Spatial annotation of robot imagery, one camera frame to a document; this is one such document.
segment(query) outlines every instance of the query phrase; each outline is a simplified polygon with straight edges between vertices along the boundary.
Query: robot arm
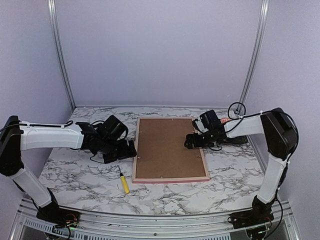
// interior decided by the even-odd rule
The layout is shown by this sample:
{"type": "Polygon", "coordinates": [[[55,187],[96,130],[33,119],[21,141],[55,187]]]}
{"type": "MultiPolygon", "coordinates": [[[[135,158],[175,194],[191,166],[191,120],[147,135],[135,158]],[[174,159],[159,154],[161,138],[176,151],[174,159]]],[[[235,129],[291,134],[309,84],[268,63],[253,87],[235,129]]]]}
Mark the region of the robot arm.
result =
{"type": "Polygon", "coordinates": [[[229,119],[227,122],[210,110],[200,115],[200,119],[208,131],[188,134],[184,143],[188,149],[213,147],[215,142],[240,136],[265,136],[269,152],[268,165],[260,190],[253,199],[252,210],[233,213],[230,219],[235,229],[273,220],[271,207],[286,176],[289,158],[298,145],[298,131],[291,117],[281,108],[275,108],[237,120],[229,119]]]}
{"type": "Polygon", "coordinates": [[[11,116],[0,133],[0,173],[10,177],[39,207],[37,217],[61,224],[67,215],[79,213],[59,208],[53,193],[25,166],[21,151],[35,148],[72,148],[102,153],[104,163],[134,157],[134,142],[119,139],[128,128],[115,116],[105,122],[70,122],[66,125],[37,124],[11,116]]]}

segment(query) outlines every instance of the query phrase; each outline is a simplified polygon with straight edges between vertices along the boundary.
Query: white wall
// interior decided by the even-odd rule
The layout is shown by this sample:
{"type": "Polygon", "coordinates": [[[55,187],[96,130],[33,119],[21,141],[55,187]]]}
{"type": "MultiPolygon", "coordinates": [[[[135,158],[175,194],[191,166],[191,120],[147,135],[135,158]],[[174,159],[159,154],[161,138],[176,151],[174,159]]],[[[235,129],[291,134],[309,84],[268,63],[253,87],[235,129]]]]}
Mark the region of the white wall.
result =
{"type": "MultiPolygon", "coordinates": [[[[280,196],[289,199],[302,239],[315,240],[320,235],[320,1],[271,0],[269,7],[246,106],[249,113],[282,107],[296,121],[300,144],[280,196]]],[[[265,140],[254,140],[266,153],[265,140]]]]}
{"type": "Polygon", "coordinates": [[[238,101],[260,0],[57,0],[78,106],[218,106],[238,101]]]}
{"type": "MultiPolygon", "coordinates": [[[[71,114],[49,22],[47,1],[0,1],[0,126],[10,115],[38,123],[65,123],[71,114]]],[[[23,152],[38,176],[50,150],[23,152]]],[[[7,240],[21,201],[0,175],[0,240],[7,240]]]]}

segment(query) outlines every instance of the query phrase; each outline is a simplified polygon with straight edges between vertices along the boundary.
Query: metal vent grille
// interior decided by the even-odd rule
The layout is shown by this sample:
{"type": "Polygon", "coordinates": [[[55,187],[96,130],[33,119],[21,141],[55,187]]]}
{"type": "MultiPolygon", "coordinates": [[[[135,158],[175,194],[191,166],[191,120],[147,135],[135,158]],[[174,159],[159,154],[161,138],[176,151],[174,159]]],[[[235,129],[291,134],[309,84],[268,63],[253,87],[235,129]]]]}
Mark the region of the metal vent grille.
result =
{"type": "MultiPolygon", "coordinates": [[[[43,222],[38,219],[28,218],[26,217],[24,220],[24,225],[27,227],[30,227],[32,229],[36,229],[42,232],[46,232],[48,234],[53,234],[56,236],[67,236],[68,231],[64,230],[58,230],[54,228],[54,225],[52,223],[43,222]]],[[[132,237],[112,237],[112,236],[106,236],[102,234],[94,234],[89,232],[84,232],[82,229],[73,228],[71,230],[71,238],[72,240],[137,240],[137,238],[132,237]]],[[[188,237],[188,238],[177,238],[179,240],[231,240],[229,233],[219,234],[219,235],[212,235],[212,236],[206,236],[206,237],[188,237]]]]}

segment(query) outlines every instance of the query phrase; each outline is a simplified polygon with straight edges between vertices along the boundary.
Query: vertical metal pole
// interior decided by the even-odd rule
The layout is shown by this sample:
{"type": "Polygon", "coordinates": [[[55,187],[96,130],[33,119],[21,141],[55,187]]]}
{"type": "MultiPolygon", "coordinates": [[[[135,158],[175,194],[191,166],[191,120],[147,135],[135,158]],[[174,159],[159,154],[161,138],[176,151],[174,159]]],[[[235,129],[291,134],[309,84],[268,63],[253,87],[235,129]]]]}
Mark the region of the vertical metal pole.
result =
{"type": "MultiPolygon", "coordinates": [[[[243,86],[242,93],[239,100],[239,102],[241,103],[244,103],[246,101],[249,93],[249,88],[252,83],[252,79],[254,77],[257,59],[259,56],[259,52],[260,52],[262,41],[265,34],[268,10],[269,10],[269,0],[262,0],[260,18],[259,18],[253,53],[252,53],[249,69],[246,74],[246,79],[245,79],[244,86],[243,86]]],[[[236,111],[240,114],[242,113],[242,110],[243,110],[243,107],[241,105],[239,105],[238,108],[236,109],[236,111]]]]}
{"type": "Polygon", "coordinates": [[[69,81],[69,77],[68,77],[68,73],[65,65],[65,60],[62,52],[62,47],[61,47],[55,0],[48,0],[48,7],[49,7],[49,16],[50,16],[51,28],[52,28],[53,39],[55,44],[55,50],[58,56],[58,62],[59,62],[59,66],[62,74],[65,91],[66,91],[71,109],[75,110],[76,108],[75,99],[72,93],[72,89],[71,89],[71,85],[70,85],[70,81],[69,81]]]}

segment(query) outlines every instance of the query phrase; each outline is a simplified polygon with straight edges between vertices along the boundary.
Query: marble tabletop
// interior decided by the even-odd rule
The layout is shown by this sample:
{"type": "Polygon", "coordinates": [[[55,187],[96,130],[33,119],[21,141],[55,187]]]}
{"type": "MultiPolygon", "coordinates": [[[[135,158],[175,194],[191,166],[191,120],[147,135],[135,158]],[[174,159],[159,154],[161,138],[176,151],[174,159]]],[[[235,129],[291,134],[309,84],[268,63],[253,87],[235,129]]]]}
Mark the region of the marble tabletop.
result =
{"type": "MultiPolygon", "coordinates": [[[[115,115],[135,139],[139,117],[193,117],[208,109],[159,107],[81,107],[71,120],[93,123],[115,115]]],[[[217,109],[219,118],[226,111],[217,109]]],[[[133,215],[196,215],[238,210],[251,206],[263,172],[249,143],[224,145],[221,151],[204,149],[210,181],[176,184],[133,184],[133,158],[109,164],[90,161],[85,150],[53,149],[39,180],[54,193],[62,206],[133,215]],[[118,165],[126,177],[130,193],[125,194],[118,165]]],[[[103,161],[101,155],[93,158],[103,161]]]]}

